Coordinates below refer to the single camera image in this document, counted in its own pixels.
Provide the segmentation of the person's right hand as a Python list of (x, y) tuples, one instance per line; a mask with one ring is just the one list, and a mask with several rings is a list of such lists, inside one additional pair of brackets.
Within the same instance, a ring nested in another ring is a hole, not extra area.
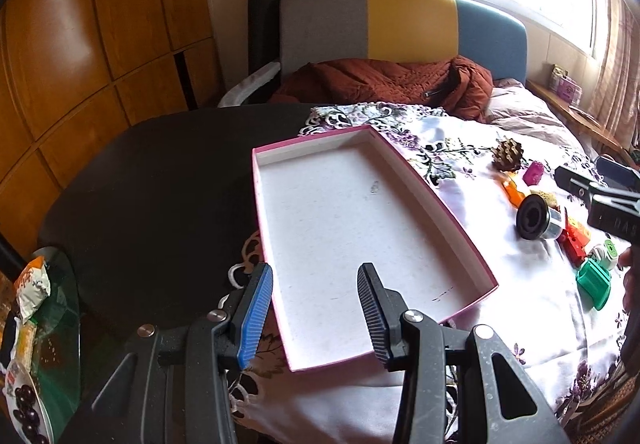
[(618, 257), (618, 267), (624, 272), (623, 309), (631, 317), (639, 304), (639, 248), (635, 245), (626, 248)]

